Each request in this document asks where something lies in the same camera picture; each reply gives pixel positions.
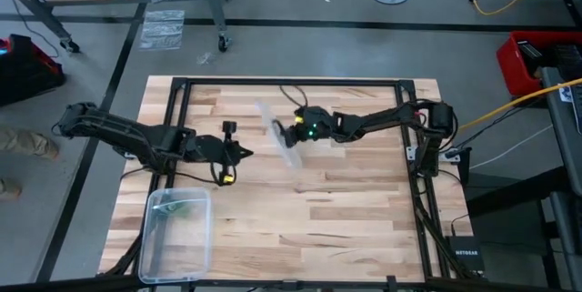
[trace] black table leg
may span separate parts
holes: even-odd
[[[537,202],[537,211],[539,212],[539,224],[541,225],[544,240],[546,241],[546,253],[542,256],[542,264],[544,265],[544,273],[546,274],[547,287],[560,288],[560,276],[557,272],[556,258],[554,257],[554,250],[551,244],[552,238],[559,238],[556,222],[546,221],[541,200]]]
[[[527,201],[546,198],[551,192],[568,190],[568,187],[567,171],[563,166],[560,166],[471,199],[467,201],[467,209],[471,217],[482,216]]]

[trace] red case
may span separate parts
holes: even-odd
[[[539,79],[529,75],[517,41],[528,41],[538,50],[556,43],[582,45],[582,33],[574,32],[512,32],[509,39],[497,50],[497,61],[512,96],[525,96],[541,89]]]

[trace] clear plastic container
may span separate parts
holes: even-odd
[[[156,190],[147,199],[139,278],[146,284],[200,279],[210,267],[211,236],[205,188]]]

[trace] wooden tabletop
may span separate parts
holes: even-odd
[[[139,122],[163,122],[172,78],[149,77]],[[440,99],[437,81],[415,83],[417,97]],[[396,106],[393,87],[303,88],[310,105],[330,113],[366,115]],[[297,91],[288,90],[301,99]],[[222,122],[236,121],[233,139],[255,152],[237,166],[234,186],[219,188],[176,177],[176,187],[205,186],[211,191],[213,250],[205,278],[369,282],[394,275],[401,282],[424,281],[400,129],[371,133],[349,144],[301,144],[303,168],[290,169],[261,125],[256,100],[269,104],[284,125],[293,123],[296,106],[277,86],[193,86],[190,96],[187,127],[199,135],[222,136]],[[139,167],[130,161],[125,171]],[[208,164],[181,163],[177,171],[209,178],[208,169]],[[450,165],[441,164],[441,169],[458,174]],[[433,181],[447,234],[451,220],[467,213],[463,189],[449,175]],[[146,172],[121,182],[100,271],[114,265],[137,236],[149,182]],[[467,217],[458,219],[455,229],[459,235],[472,234]],[[438,275],[436,247],[426,234]]]

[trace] gray floor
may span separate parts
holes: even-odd
[[[230,18],[275,18],[387,21],[416,23],[572,25],[560,0],[523,0],[499,16],[477,15],[467,0],[408,0],[402,5],[380,5],[373,0],[233,0],[225,5]],[[509,0],[479,0],[486,9]],[[9,0],[0,0],[3,13],[13,13]],[[150,5],[149,9],[183,9],[187,17],[209,15],[204,3]],[[132,15],[134,5],[56,8],[59,15]],[[38,32],[57,44],[43,26]],[[61,52],[58,59],[69,81],[54,93],[3,107],[0,123],[28,127],[43,133],[62,114],[65,105],[99,102],[115,66],[127,25],[73,25],[65,27],[82,47],[82,55]],[[468,122],[504,104],[509,95],[495,57],[507,34],[429,31],[363,30],[339,28],[230,27],[235,43],[226,54],[216,51],[212,26],[188,26],[181,49],[140,52],[134,45],[111,112],[136,118],[150,75],[235,76],[359,76],[436,78],[441,95]],[[17,22],[2,22],[0,36],[29,35]],[[42,40],[34,40],[46,52]],[[196,57],[216,55],[209,65]],[[491,129],[474,144],[473,161],[485,161],[549,125],[544,110],[526,110]],[[464,136],[475,132],[469,129]],[[24,187],[18,202],[0,204],[0,285],[33,279],[58,215],[64,204],[78,159],[82,138],[57,138],[62,155],[54,163],[0,154],[0,173],[13,176]],[[556,140],[546,132],[505,156],[482,166],[478,173],[524,178],[560,164]],[[95,274],[115,204],[124,161],[100,145],[83,195],[58,259],[53,279],[91,277]],[[492,231],[486,241],[516,243],[538,235],[528,221],[531,207],[513,209],[474,222],[477,233]],[[489,276],[496,281],[544,286],[538,252],[484,245]]]

